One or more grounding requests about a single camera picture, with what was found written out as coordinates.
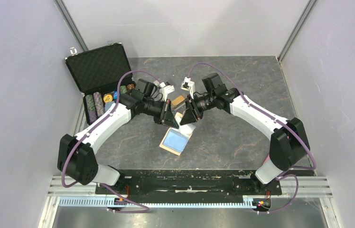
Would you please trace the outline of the beige leather card holder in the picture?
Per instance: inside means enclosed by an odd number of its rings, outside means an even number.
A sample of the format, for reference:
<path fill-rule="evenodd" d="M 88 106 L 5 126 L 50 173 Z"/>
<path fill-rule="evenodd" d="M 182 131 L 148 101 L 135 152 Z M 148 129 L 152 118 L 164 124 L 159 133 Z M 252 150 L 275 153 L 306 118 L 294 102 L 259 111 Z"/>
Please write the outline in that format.
<path fill-rule="evenodd" d="M 178 129 L 170 127 L 161 140 L 159 147 L 180 156 L 189 142 L 194 129 L 195 126 L 192 123 L 183 126 L 179 125 Z"/>

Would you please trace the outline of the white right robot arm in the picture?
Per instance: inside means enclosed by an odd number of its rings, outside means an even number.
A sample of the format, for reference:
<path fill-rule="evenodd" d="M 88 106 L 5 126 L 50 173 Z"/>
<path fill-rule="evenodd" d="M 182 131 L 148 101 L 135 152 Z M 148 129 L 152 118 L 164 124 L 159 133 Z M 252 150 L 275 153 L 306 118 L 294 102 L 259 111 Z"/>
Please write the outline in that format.
<path fill-rule="evenodd" d="M 257 194 L 264 193 L 270 182 L 292 168 L 300 159 L 310 154 L 310 147 L 302 121 L 288 120 L 273 114 L 233 87 L 227 89 L 217 73 L 202 79 L 206 92 L 194 91 L 195 83 L 185 77 L 181 89 L 189 91 L 186 110 L 181 125 L 192 124 L 203 118 L 212 108 L 223 110 L 246 121 L 270 141 L 269 159 L 255 172 L 250 187 Z"/>

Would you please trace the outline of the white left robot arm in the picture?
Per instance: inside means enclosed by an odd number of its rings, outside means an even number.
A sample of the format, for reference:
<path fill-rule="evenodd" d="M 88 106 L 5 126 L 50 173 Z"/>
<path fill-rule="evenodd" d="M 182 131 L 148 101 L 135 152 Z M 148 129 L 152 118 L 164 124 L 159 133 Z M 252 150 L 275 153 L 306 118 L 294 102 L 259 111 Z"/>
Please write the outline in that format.
<path fill-rule="evenodd" d="M 140 114 L 152 116 L 157 124 L 179 128 L 168 99 L 174 91 L 172 85 L 156 85 L 139 79 L 134 89 L 118 95 L 117 103 L 93 124 L 75 136 L 65 134 L 60 140 L 57 161 L 62 185 L 71 187 L 65 182 L 65 177 L 69 176 L 82 185 L 91 182 L 106 184 L 113 193 L 121 193 L 125 189 L 125 180 L 116 168 L 98 164 L 95 156 L 98 149 L 117 129 Z"/>

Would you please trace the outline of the gold credit card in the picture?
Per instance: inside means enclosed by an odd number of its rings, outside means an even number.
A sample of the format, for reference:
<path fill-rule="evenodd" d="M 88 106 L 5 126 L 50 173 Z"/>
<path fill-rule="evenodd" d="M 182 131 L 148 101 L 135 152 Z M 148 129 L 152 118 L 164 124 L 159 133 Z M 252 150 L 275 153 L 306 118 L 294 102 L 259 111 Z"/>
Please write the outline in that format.
<path fill-rule="evenodd" d="M 176 109 L 185 103 L 186 98 L 182 95 L 171 101 L 171 108 Z"/>

